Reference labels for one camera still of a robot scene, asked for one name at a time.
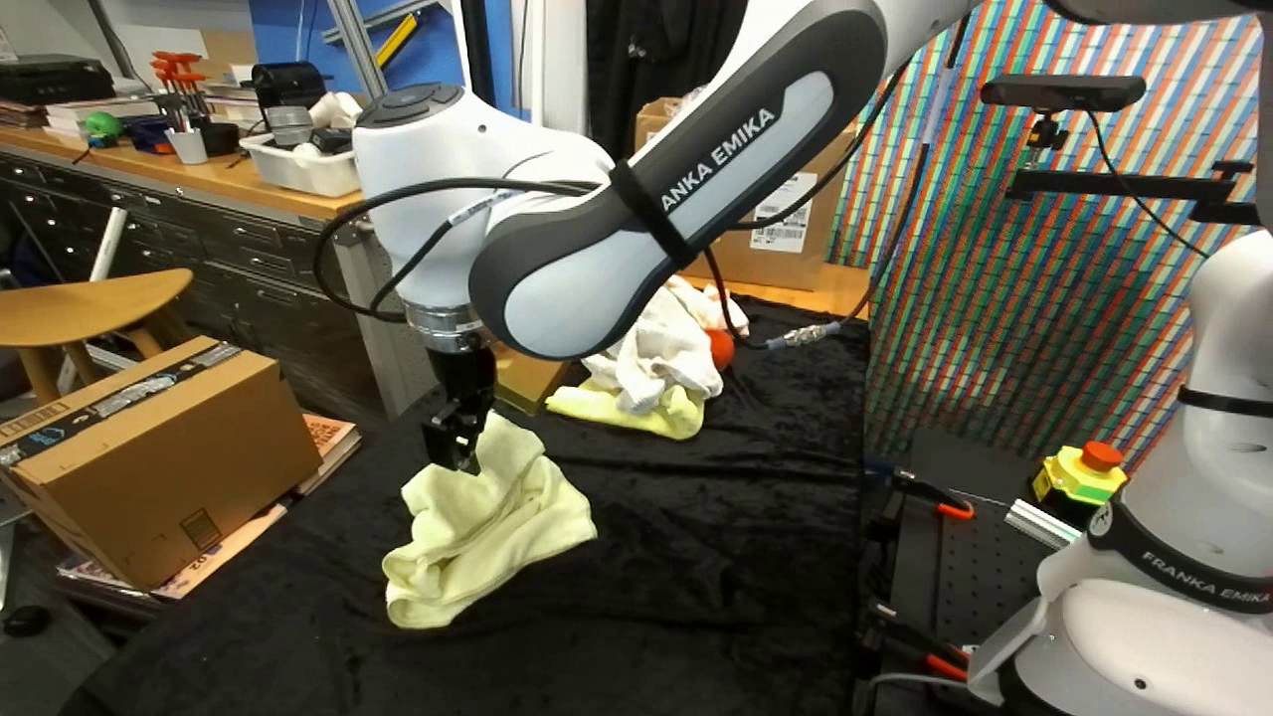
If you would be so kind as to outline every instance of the cable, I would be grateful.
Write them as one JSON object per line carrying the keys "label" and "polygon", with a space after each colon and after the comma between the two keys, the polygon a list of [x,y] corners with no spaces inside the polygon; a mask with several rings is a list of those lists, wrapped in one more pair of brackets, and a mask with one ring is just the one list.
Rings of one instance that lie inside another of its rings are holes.
{"label": "cable", "polygon": [[957,679],[944,679],[944,675],[927,675],[927,672],[878,672],[875,679],[862,683],[862,691],[851,703],[851,716],[871,716],[875,711],[875,695],[886,683],[912,683],[912,690],[965,690]]}
{"label": "cable", "polygon": [[1209,249],[1202,249],[1196,241],[1188,241],[1185,236],[1176,236],[1175,226],[1164,226],[1161,215],[1157,215],[1140,195],[1130,190],[1130,182],[1122,179],[1122,173],[1118,173],[1114,161],[1111,161],[1111,149],[1104,149],[1104,130],[1102,130],[1102,122],[1099,122],[1099,112],[1086,112],[1086,121],[1088,121],[1088,129],[1099,130],[1102,162],[1104,162],[1104,173],[1122,182],[1122,190],[1126,190],[1175,241],[1180,241],[1185,249],[1209,259]]}
{"label": "cable", "polygon": [[391,284],[370,297],[370,309],[380,309],[380,304],[396,292],[396,284],[404,284],[404,273],[412,265],[420,265],[431,259],[431,249],[453,230],[461,226],[464,218],[475,218],[477,212],[485,212],[490,204],[498,204],[501,195],[494,198],[481,198],[457,215],[449,215],[447,222],[433,226],[433,236],[391,273]]}
{"label": "cable", "polygon": [[891,73],[878,102],[875,102],[871,117],[862,121],[862,130],[851,139],[851,149],[835,161],[835,166],[833,166],[827,177],[819,177],[819,179],[817,179],[795,204],[789,204],[782,212],[764,215],[764,218],[757,218],[757,222],[740,218],[740,222],[732,222],[732,230],[776,226],[776,222],[791,218],[803,204],[810,204],[810,198],[859,154],[859,149],[868,142],[868,137],[871,137],[875,121],[884,117],[886,100],[891,100],[896,88],[903,84],[905,69],[912,69],[912,61]]}
{"label": "cable", "polygon": [[[351,297],[342,297],[330,284],[325,284],[325,249],[330,241],[339,239],[342,226],[351,226],[354,218],[384,207],[384,204],[403,204],[403,198],[412,198],[412,195],[439,195],[439,190],[464,190],[464,186],[490,186],[490,190],[554,190],[554,195],[586,195],[593,190],[595,182],[525,182],[525,179],[433,179],[433,182],[404,182],[404,186],[395,186],[384,195],[374,195],[374,198],[363,198],[354,207],[345,207],[339,218],[330,218],[318,239],[314,239],[314,284],[318,292],[342,305],[342,309],[354,309],[354,314],[367,314],[367,318],[376,318],[376,321],[404,321],[404,314],[380,314],[380,309],[370,309],[370,305],[356,305]],[[420,264],[439,241],[433,236],[411,255],[411,264]]]}
{"label": "cable", "polygon": [[712,245],[705,245],[705,259],[708,259],[708,272],[712,272],[712,284],[716,284],[716,304],[718,304],[718,318],[722,318],[726,334],[732,334],[745,349],[757,349],[761,341],[746,338],[746,334],[732,321],[726,295],[722,295],[722,273],[718,273],[718,265],[716,265]]}

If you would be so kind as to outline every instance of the clamp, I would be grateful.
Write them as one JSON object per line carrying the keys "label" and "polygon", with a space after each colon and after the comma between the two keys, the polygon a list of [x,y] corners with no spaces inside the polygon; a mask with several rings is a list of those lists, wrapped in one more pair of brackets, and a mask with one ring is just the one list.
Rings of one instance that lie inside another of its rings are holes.
{"label": "clamp", "polygon": [[875,466],[868,466],[868,475],[886,476],[886,485],[898,488],[898,493],[905,493],[905,496],[931,500],[944,521],[970,521],[970,516],[980,516],[980,508],[973,508],[965,496],[957,496],[957,493],[949,493],[949,488],[937,488],[937,485],[931,485],[931,480],[919,480],[915,470],[878,466],[878,462],[875,462]]}

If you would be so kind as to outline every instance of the yellow cloth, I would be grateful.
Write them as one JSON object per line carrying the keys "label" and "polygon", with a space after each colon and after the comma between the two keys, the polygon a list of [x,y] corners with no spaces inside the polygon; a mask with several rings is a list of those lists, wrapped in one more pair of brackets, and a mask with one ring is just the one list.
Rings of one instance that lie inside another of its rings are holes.
{"label": "yellow cloth", "polygon": [[623,399],[615,389],[606,389],[595,383],[586,386],[562,386],[543,401],[554,413],[575,417],[575,422],[602,422],[622,431],[643,431],[671,440],[689,440],[705,431],[705,399],[691,399],[685,386],[663,386],[660,405],[631,413],[623,409]]}
{"label": "yellow cloth", "polygon": [[595,537],[590,496],[530,431],[490,413],[477,466],[481,475],[424,466],[403,485],[411,545],[380,561],[396,630],[443,630],[516,570]]}

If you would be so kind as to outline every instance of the cardboard box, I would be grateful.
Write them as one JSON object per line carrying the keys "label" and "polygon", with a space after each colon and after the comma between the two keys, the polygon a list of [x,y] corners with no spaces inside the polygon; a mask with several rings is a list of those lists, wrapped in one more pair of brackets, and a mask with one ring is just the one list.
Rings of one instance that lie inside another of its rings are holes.
{"label": "cardboard box", "polygon": [[0,475],[77,553],[134,589],[171,580],[314,476],[274,357],[192,338],[0,426]]}
{"label": "cardboard box", "polygon": [[[638,149],[643,149],[671,117],[680,100],[651,100],[638,112]],[[770,190],[752,218],[776,215],[795,204],[807,186],[817,186],[848,150],[851,129],[835,137],[803,173],[795,173],[779,190]],[[827,241],[835,230],[839,182],[833,179],[810,204],[803,204],[791,218],[761,230],[726,230],[712,241],[718,273],[726,284],[757,288],[807,288],[810,273],[827,264]],[[697,259],[685,265],[685,279],[708,279],[708,264]]]}

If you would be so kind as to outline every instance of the red object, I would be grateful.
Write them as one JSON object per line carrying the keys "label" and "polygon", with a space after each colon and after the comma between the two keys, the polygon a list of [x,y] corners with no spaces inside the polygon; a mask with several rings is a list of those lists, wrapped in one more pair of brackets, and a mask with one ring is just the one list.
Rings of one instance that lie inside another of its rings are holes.
{"label": "red object", "polygon": [[1083,440],[1083,466],[1088,470],[1118,470],[1122,466],[1122,448],[1111,440]]}
{"label": "red object", "polygon": [[937,516],[970,521],[970,516],[980,516],[980,508],[970,500],[937,500]]}
{"label": "red object", "polygon": [[722,370],[732,365],[737,341],[732,341],[732,334],[718,329],[718,326],[712,326],[712,329],[705,329],[705,334],[712,338],[712,363],[716,363],[716,370],[722,373]]}

